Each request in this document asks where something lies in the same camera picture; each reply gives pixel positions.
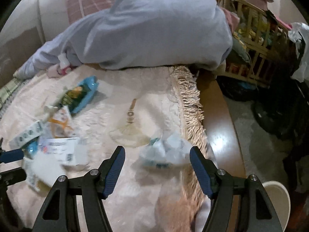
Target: pillow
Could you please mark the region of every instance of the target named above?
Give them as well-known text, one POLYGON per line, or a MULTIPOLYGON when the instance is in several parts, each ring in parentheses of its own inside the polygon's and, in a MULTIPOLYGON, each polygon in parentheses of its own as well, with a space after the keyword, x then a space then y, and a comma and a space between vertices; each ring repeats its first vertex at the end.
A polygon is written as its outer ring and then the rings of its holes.
POLYGON ((233 47, 227 57, 227 62, 240 65, 250 65, 251 63, 249 54, 246 52, 246 45, 236 32, 233 33, 233 47))

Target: rug fringe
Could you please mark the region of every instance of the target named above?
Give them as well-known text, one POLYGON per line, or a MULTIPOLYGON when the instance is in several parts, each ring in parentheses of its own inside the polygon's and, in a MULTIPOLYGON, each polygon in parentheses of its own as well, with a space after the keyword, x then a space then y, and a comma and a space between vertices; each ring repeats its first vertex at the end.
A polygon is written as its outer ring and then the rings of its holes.
MULTIPOLYGON (((200 91, 197 89, 193 75, 186 66, 175 66, 171 78, 174 91, 180 99, 182 135, 192 145, 199 147, 206 157, 207 138, 202 125, 204 116, 199 98, 200 91)), ((183 170, 183 187, 185 195, 196 213, 201 207, 205 195, 191 165, 183 170)))

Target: green plaid fabric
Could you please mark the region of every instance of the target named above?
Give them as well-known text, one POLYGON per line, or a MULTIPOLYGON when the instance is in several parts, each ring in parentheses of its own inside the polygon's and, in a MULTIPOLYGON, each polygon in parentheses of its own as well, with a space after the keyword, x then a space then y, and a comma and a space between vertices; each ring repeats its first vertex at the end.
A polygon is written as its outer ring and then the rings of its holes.
POLYGON ((2 108, 7 98, 12 95, 12 93, 18 88, 18 86, 20 86, 21 82, 22 80, 13 78, 10 82, 8 82, 0 89, 0 109, 2 108))

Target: blue rubber grip pad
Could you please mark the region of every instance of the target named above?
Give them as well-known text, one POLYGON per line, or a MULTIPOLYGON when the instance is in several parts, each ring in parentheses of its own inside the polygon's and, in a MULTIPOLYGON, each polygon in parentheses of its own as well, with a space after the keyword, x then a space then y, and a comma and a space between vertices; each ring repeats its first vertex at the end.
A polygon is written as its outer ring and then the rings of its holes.
POLYGON ((203 193, 210 198, 213 195, 210 177, 193 148, 190 150, 190 162, 203 193))
POLYGON ((7 152, 3 152, 0 156, 0 162, 10 163, 13 161, 22 160, 24 152, 21 149, 15 149, 7 152))
POLYGON ((107 198, 114 191, 122 166, 125 162, 125 158, 125 149, 121 148, 105 178, 105 187, 103 190, 103 196, 105 198, 107 198))

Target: white bowl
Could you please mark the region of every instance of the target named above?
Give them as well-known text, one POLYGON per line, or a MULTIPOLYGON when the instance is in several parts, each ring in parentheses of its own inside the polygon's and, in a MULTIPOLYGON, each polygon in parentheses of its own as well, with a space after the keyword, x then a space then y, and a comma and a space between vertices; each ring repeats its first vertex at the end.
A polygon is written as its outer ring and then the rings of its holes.
POLYGON ((267 181, 263 183, 272 205, 274 206, 277 216, 279 218, 282 230, 284 232, 286 225, 289 221, 289 215, 291 211, 291 201, 289 193, 278 181, 267 181))

